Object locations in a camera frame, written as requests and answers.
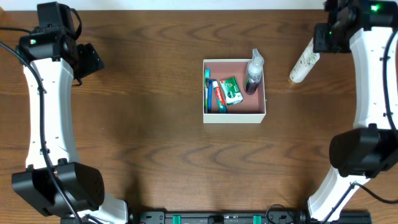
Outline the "white leaf-print lotion tube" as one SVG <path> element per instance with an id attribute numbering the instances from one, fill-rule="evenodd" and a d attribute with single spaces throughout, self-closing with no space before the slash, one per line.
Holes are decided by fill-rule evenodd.
<path id="1" fill-rule="evenodd" d="M 319 61 L 320 54 L 313 51 L 313 39 L 308 43 L 305 50 L 297 60 L 289 74 L 289 82 L 292 85 L 301 83 L 309 74 L 311 69 Z"/>

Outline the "clear foam pump soap bottle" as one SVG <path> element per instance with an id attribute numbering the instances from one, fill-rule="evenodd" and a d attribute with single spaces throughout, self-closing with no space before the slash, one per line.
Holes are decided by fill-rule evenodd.
<path id="1" fill-rule="evenodd" d="M 246 68 L 246 77 L 244 80 L 244 91 L 248 95 L 253 95 L 262 79 L 264 68 L 264 58 L 258 49 L 252 50 L 252 59 L 248 62 Z"/>

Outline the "green soap bar packet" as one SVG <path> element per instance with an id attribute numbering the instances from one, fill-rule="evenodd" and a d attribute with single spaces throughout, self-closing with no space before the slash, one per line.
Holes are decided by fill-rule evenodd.
<path id="1" fill-rule="evenodd" d="M 243 95 L 239 89 L 236 77 L 221 80 L 220 86 L 227 105 L 235 105 L 243 101 Z"/>

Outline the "green white toothbrush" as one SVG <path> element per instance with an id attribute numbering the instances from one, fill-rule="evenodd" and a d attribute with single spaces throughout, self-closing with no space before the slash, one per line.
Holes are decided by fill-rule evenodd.
<path id="1" fill-rule="evenodd" d="M 210 104 L 210 97 L 209 97 L 209 88 L 208 88 L 208 79 L 210 78 L 210 69 L 205 69 L 204 72 L 204 93 L 205 93 L 205 102 L 204 102 L 204 112 L 208 113 L 209 111 L 209 104 Z"/>

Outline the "blue disposable razor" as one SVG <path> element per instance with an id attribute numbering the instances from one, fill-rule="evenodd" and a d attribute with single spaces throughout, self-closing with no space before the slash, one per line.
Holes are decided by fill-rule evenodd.
<path id="1" fill-rule="evenodd" d="M 215 79 L 206 79 L 206 83 L 208 84 L 208 93 L 207 93 L 207 113 L 211 113 L 212 109 L 212 95 L 213 95 L 213 82 Z"/>

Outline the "red green toothpaste tube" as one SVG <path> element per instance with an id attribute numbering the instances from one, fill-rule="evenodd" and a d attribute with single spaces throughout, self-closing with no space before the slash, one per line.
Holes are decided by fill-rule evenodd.
<path id="1" fill-rule="evenodd" d="M 228 112 L 228 109 L 227 109 L 226 103 L 223 99 L 221 87 L 219 86 L 219 84 L 216 80 L 212 81 L 212 85 L 213 85 L 213 90 L 215 92 L 218 111 L 219 111 L 219 113 L 226 114 Z"/>

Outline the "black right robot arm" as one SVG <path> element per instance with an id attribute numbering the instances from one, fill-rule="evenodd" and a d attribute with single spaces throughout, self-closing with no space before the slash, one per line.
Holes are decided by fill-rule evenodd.
<path id="1" fill-rule="evenodd" d="M 332 138 L 331 167 L 307 202 L 307 219 L 338 223 L 355 191 L 397 163 L 397 3 L 326 1 L 313 51 L 351 54 L 356 112 L 351 131 Z"/>

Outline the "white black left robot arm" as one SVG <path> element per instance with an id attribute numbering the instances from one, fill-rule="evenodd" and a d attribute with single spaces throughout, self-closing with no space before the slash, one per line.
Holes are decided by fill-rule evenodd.
<path id="1" fill-rule="evenodd" d="M 98 169 L 81 163 L 72 124 L 71 90 L 104 68 L 91 44 L 78 44 L 75 9 L 58 2 L 37 6 L 39 25 L 20 38 L 20 60 L 30 101 L 30 143 L 25 171 L 12 188 L 45 217 L 62 223 L 127 223 L 125 201 L 106 193 Z"/>

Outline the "white box pink interior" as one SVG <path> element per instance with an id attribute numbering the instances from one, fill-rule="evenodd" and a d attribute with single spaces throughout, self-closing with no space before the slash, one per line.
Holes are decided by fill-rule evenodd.
<path id="1" fill-rule="evenodd" d="M 217 81 L 237 78 L 239 89 L 243 94 L 243 101 L 228 105 L 228 112 L 221 114 L 218 112 L 215 94 L 212 94 L 212 106 L 209 113 L 203 113 L 203 123 L 205 124 L 232 124 L 232 123 L 252 123 L 259 124 L 266 115 L 266 94 L 264 81 L 261 80 L 256 92 L 247 95 L 244 91 L 244 79 L 248 59 L 204 59 L 203 71 L 210 71 L 210 78 Z"/>

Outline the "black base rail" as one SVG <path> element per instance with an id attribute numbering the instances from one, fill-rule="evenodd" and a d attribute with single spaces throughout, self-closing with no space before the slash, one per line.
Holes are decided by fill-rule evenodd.
<path id="1" fill-rule="evenodd" d="M 82 215 L 83 223 L 111 223 L 92 215 Z M 130 215 L 125 223 L 140 224 L 300 224 L 323 223 L 307 218 L 304 211 L 273 208 L 264 213 L 170 213 L 143 212 Z M 337 221 L 326 222 L 337 224 L 372 224 L 369 212 L 342 212 Z"/>

